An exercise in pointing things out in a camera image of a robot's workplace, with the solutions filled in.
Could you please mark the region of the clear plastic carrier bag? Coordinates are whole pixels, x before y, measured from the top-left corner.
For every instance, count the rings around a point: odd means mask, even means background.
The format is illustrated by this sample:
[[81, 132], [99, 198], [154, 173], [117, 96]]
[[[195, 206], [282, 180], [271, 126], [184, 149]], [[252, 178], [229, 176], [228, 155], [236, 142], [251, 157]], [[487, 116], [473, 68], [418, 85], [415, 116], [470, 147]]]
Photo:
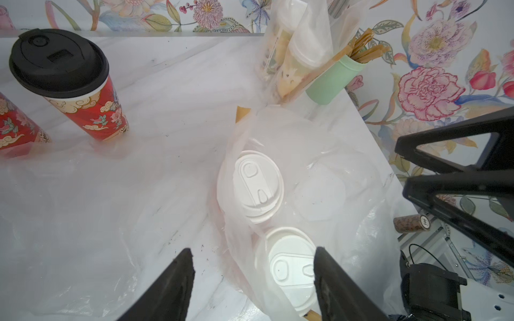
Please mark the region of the clear plastic carrier bag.
[[274, 1], [256, 66], [262, 98], [280, 104], [304, 91], [342, 57], [368, 8], [369, 1]]

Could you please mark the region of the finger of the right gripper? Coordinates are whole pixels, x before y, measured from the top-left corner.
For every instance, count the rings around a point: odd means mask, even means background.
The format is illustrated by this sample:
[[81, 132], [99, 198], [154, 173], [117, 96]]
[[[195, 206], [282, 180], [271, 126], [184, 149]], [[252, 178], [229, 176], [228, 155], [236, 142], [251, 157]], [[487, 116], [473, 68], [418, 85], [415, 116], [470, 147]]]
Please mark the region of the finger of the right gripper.
[[513, 169], [513, 108], [398, 138], [395, 152], [434, 173]]
[[513, 219], [513, 170], [470, 171], [408, 178], [403, 196], [513, 266], [513, 237], [443, 200], [444, 195], [479, 196], [491, 201], [489, 211]]

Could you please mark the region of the white lid red back cup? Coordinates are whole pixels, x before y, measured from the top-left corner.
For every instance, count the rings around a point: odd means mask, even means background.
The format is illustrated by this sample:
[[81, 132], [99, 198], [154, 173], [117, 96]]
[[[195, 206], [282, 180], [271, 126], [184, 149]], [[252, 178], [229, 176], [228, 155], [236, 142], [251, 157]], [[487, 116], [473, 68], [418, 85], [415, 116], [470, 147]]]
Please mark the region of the white lid red back cup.
[[311, 238], [295, 227], [276, 227], [265, 233], [266, 239], [256, 248], [264, 250], [268, 262], [255, 259], [255, 266], [264, 266], [300, 316], [317, 301], [314, 285], [316, 247]]

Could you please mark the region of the white lid beige cup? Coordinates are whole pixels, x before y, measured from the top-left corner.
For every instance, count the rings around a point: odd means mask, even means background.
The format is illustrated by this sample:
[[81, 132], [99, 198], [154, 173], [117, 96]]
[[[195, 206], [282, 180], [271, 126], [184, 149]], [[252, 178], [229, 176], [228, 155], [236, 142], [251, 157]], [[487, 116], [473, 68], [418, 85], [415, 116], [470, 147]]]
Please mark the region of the white lid beige cup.
[[289, 42], [285, 60], [278, 72], [276, 94], [283, 98], [305, 76], [320, 68], [333, 53], [330, 29], [299, 26]]

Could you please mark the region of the paper straw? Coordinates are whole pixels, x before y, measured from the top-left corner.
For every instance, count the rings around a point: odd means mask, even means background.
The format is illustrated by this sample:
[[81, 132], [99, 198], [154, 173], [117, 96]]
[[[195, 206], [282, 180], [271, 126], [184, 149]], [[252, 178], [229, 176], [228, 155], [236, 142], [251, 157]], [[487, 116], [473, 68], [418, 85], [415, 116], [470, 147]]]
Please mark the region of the paper straw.
[[308, 313], [306, 313], [303, 317], [307, 321], [322, 321], [321, 315], [313, 310], [309, 310]]
[[235, 123], [239, 123], [244, 117], [250, 114], [251, 111], [251, 108], [237, 106]]
[[305, 76], [298, 86], [296, 86], [291, 92], [289, 92], [287, 95], [281, 98], [279, 104], [286, 104], [296, 99], [296, 97], [299, 96], [302, 92], [304, 92], [305, 88], [307, 88], [313, 81], [315, 81], [318, 77], [324, 74], [328, 69], [330, 69], [336, 62], [340, 61], [344, 56], [347, 56], [349, 53], [351, 53], [354, 48], [354, 45], [355, 40], [350, 41], [348, 45], [346, 45], [340, 52], [333, 56], [327, 63], [325, 63], [320, 68], [317, 68], [316, 70], [312, 71], [310, 74]]

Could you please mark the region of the clear plastic bag pile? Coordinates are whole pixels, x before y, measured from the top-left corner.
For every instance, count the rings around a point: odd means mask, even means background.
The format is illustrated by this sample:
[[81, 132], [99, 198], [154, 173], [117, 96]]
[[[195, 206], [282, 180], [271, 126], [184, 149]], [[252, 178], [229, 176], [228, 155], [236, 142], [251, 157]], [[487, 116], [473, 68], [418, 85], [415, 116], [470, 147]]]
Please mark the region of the clear plastic bag pile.
[[267, 106], [252, 110], [239, 123], [235, 120], [236, 111], [228, 118], [220, 168], [227, 157], [231, 176], [232, 163], [242, 151], [259, 151], [278, 165], [285, 182], [279, 212], [254, 224], [232, 211], [224, 218], [216, 175], [210, 217], [221, 235], [226, 270], [235, 287], [270, 319], [301, 320], [270, 272], [255, 266], [257, 258], [268, 262], [265, 251], [256, 248], [268, 230], [295, 227], [316, 249], [325, 248], [384, 314], [404, 314], [391, 181], [365, 154], [293, 111]]

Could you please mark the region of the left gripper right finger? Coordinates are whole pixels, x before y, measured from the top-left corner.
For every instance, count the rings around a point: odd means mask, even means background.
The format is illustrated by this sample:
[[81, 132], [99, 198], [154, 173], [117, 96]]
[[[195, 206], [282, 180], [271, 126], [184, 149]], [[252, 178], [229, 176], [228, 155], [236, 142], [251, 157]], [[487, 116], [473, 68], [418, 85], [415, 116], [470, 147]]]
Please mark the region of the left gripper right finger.
[[313, 267], [314, 285], [323, 321], [388, 319], [325, 248], [316, 249]]

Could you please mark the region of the white lid floral cup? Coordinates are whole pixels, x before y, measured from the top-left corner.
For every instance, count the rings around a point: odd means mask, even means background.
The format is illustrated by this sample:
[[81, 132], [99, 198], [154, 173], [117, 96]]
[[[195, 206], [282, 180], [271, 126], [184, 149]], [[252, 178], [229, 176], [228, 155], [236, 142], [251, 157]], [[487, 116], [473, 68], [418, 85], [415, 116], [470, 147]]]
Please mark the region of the white lid floral cup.
[[289, 42], [306, 9], [305, 1], [274, 1], [272, 19], [264, 35], [264, 49], [258, 67], [258, 73], [265, 82], [269, 82], [282, 66]]

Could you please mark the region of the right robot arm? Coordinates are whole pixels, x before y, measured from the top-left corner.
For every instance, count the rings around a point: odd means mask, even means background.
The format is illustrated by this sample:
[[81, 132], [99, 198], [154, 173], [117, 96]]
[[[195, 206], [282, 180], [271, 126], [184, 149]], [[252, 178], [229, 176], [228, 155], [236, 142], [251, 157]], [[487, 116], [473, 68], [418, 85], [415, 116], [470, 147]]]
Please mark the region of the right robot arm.
[[[479, 160], [460, 165], [421, 150], [444, 140], [489, 135]], [[513, 234], [450, 204], [444, 195], [485, 197], [491, 210], [502, 209], [513, 217], [513, 109], [506, 108], [457, 124], [402, 136], [396, 153], [429, 170], [428, 175], [406, 180], [403, 195], [441, 222], [453, 227], [483, 248], [489, 257], [513, 266]], [[443, 264], [403, 266], [402, 298], [417, 320], [512, 320], [513, 297], [482, 283], [463, 278]]]

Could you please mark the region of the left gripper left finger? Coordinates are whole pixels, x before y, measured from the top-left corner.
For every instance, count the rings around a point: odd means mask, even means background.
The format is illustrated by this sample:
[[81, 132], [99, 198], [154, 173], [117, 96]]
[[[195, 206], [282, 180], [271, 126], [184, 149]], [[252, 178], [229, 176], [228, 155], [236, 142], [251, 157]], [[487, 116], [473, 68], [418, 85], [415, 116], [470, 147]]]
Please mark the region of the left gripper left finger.
[[185, 248], [119, 321], [185, 321], [194, 278], [193, 255], [189, 248]]

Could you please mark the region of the white lid red cup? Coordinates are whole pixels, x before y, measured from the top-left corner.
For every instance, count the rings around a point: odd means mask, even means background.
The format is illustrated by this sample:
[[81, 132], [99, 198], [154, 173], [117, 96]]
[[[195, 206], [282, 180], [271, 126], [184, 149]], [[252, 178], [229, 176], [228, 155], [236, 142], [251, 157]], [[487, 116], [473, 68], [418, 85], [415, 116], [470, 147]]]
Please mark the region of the white lid red cup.
[[[285, 182], [278, 165], [259, 151], [242, 151], [232, 163], [233, 174], [227, 172], [225, 157], [218, 172], [217, 202], [225, 219], [229, 212], [245, 217], [249, 222], [261, 224], [271, 219], [282, 207]], [[227, 179], [232, 184], [227, 186]]]
[[264, 266], [300, 316], [317, 301], [314, 285], [316, 247], [311, 238], [295, 227], [276, 227], [265, 233], [266, 239], [256, 248], [264, 250], [268, 262], [255, 259], [255, 266]]

